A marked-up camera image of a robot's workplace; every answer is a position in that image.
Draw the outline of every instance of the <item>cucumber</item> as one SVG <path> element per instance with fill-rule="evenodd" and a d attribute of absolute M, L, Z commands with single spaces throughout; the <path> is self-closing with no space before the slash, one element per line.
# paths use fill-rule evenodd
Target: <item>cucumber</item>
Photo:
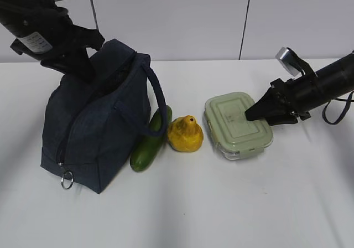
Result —
<path fill-rule="evenodd" d="M 167 106 L 167 122 L 172 121 L 172 109 Z M 159 110 L 152 117 L 149 128 L 152 131 L 159 131 L 162 126 L 162 118 Z M 153 163 L 157 153 L 166 140 L 166 134 L 159 137 L 144 136 L 131 154 L 131 167 L 135 172 L 143 172 Z"/>

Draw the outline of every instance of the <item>yellow rubber duck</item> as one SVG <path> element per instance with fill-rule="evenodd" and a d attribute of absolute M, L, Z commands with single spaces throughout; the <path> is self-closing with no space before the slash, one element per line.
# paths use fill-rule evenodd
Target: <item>yellow rubber duck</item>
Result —
<path fill-rule="evenodd" d="M 174 120 L 168 127 L 167 137 L 171 146 L 180 152 L 197 151 L 204 139 L 197 120 L 190 115 Z"/>

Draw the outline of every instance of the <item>white table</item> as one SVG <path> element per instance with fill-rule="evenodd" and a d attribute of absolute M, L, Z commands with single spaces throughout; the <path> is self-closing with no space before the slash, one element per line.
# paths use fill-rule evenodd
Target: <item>white table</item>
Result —
<path fill-rule="evenodd" d="M 332 61 L 309 62 L 317 70 Z M 211 97 L 258 100 L 290 77 L 276 60 L 152 66 L 174 117 L 199 122 Z M 126 165 L 101 195 L 79 185 L 65 192 L 39 167 L 45 105 L 61 75 L 37 63 L 0 64 L 0 74 L 1 247 L 354 247 L 353 110 L 338 126 L 318 108 L 273 127 L 257 158 L 228 161 L 206 138 L 196 153 L 166 146 L 144 173 Z M 333 103 L 329 118 L 342 106 Z"/>

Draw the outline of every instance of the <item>white label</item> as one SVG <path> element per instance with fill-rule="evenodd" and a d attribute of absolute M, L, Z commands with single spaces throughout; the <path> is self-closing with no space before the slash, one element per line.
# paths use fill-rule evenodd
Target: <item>white label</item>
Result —
<path fill-rule="evenodd" d="M 53 48 L 53 46 L 50 45 L 50 43 L 38 32 L 34 32 L 27 37 L 17 39 L 33 53 L 42 54 L 52 50 Z"/>

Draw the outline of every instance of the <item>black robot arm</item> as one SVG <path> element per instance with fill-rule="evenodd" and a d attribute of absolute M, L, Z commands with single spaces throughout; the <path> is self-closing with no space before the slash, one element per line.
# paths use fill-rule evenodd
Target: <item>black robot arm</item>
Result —
<path fill-rule="evenodd" d="M 85 82 L 94 78 L 86 48 L 99 50 L 105 39 L 96 29 L 74 25 L 54 0 L 0 0 L 0 23 L 15 35 L 11 48 L 19 55 Z"/>
<path fill-rule="evenodd" d="M 289 48 L 282 48 L 276 58 L 289 73 L 302 76 L 271 82 L 265 95 L 246 111 L 249 121 L 265 118 L 270 125 L 297 123 L 298 117 L 310 118 L 310 110 L 354 90 L 354 53 L 317 72 Z"/>

